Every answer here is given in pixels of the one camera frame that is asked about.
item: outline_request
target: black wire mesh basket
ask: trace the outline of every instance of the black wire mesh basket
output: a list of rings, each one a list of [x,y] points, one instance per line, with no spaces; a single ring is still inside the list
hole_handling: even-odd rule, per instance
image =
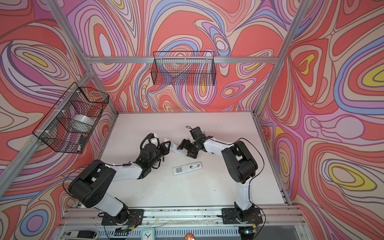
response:
[[[153,85],[214,86],[214,55],[213,51],[155,51]]]
[[[109,95],[90,87],[75,89],[69,101],[44,130],[33,130],[55,152],[82,153],[97,126]]]

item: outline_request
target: clock face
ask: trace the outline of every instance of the clock face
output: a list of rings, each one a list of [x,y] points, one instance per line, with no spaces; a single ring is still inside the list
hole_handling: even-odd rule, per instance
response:
[[[155,240],[155,230],[148,228],[141,231],[141,240]]]

